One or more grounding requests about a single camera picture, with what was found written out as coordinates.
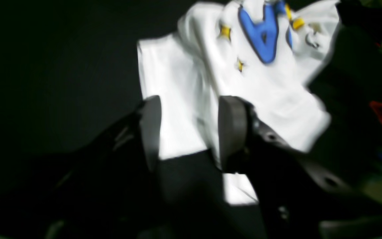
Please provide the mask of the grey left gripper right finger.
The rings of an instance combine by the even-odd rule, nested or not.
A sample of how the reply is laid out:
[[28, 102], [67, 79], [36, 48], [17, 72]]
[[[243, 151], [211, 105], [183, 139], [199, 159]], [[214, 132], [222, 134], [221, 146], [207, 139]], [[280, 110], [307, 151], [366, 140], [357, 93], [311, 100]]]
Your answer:
[[246, 161], [248, 132], [245, 104], [234, 96], [221, 96], [218, 110], [219, 159], [221, 170], [237, 173]]

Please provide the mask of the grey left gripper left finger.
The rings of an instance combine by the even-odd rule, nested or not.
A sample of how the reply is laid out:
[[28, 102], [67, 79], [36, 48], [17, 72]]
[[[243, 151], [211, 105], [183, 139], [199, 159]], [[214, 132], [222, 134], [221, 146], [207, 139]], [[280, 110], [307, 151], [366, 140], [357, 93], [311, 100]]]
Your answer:
[[139, 132], [149, 172], [154, 172], [159, 160], [161, 100], [159, 96], [146, 98], [139, 107]]

